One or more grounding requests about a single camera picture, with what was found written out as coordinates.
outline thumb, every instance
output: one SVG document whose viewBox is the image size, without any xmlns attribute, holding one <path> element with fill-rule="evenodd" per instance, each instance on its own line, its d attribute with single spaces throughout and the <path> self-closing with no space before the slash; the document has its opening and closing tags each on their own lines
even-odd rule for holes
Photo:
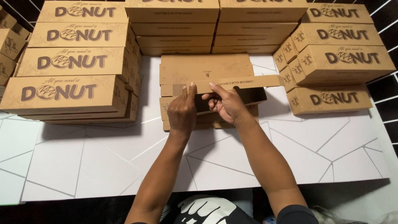
<svg viewBox="0 0 398 224">
<path fill-rule="evenodd" d="M 213 92 L 217 93 L 222 99 L 228 97 L 229 93 L 223 87 L 210 82 L 210 88 Z"/>
</svg>

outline person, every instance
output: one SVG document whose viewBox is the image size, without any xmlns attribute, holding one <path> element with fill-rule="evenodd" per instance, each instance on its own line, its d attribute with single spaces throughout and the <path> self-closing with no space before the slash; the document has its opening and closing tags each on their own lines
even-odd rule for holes
<svg viewBox="0 0 398 224">
<path fill-rule="evenodd" d="M 211 111 L 234 124 L 250 166 L 266 192 L 278 224 L 317 224 L 318 221 L 296 184 L 293 173 L 237 91 L 210 83 L 213 93 L 202 95 Z M 149 169 L 127 215 L 125 224 L 255 224 L 258 223 L 232 202 L 219 197 L 196 195 L 180 202 L 177 212 L 164 217 L 163 211 L 174 188 L 183 151 L 196 122 L 196 85 L 170 103 L 167 114 L 170 134 L 163 150 Z"/>
</svg>

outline black sleeve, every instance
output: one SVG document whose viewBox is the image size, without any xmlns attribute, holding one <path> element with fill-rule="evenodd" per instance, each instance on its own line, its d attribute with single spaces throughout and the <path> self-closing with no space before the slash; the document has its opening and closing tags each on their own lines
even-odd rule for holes
<svg viewBox="0 0 398 224">
<path fill-rule="evenodd" d="M 277 224 L 319 224 L 311 210 L 293 204 L 284 207 L 278 214 Z"/>
</svg>

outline white tabletop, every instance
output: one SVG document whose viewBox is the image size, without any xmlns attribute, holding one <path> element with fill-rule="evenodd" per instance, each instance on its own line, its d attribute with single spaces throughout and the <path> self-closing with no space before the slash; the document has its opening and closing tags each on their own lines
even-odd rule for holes
<svg viewBox="0 0 398 224">
<path fill-rule="evenodd" d="M 270 55 L 250 60 L 255 75 L 277 74 Z M 168 137 L 160 119 L 159 63 L 144 57 L 133 124 L 50 125 L 0 114 L 0 204 L 136 194 Z M 298 184 L 390 176 L 366 110 L 297 117 L 283 87 L 266 93 L 259 122 Z M 235 129 L 192 133 L 174 191 L 258 186 Z"/>
</svg>

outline forearm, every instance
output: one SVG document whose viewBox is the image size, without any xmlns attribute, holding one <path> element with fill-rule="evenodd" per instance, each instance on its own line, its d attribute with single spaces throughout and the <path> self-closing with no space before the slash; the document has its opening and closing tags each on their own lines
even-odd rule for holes
<svg viewBox="0 0 398 224">
<path fill-rule="evenodd" d="M 250 166 L 268 195 L 274 214 L 289 204 L 305 205 L 292 170 L 252 116 L 244 116 L 236 128 Z"/>
<path fill-rule="evenodd" d="M 188 139 L 189 136 L 170 132 L 166 144 L 141 183 L 128 218 L 134 216 L 135 211 L 150 212 L 160 218 L 173 191 Z"/>
</svg>

